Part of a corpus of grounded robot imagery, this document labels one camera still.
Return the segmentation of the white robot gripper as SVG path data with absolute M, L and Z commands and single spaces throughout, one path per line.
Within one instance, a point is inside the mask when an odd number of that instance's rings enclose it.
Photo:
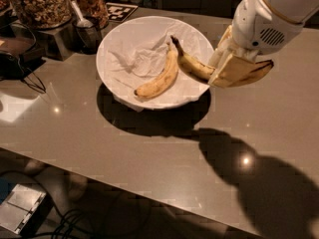
M 303 23 L 292 23 L 281 16 L 267 0 L 242 0 L 236 8 L 232 26 L 226 28 L 209 59 L 208 64 L 217 69 L 208 83 L 232 88 L 257 81 L 263 63 L 241 58 L 244 49 L 261 55 L 275 53 L 295 38 L 303 26 Z

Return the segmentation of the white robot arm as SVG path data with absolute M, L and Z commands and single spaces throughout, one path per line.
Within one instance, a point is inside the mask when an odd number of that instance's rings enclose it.
M 242 0 L 210 58 L 208 83 L 232 88 L 261 80 L 274 63 L 257 58 L 281 50 L 318 9 L 319 0 Z

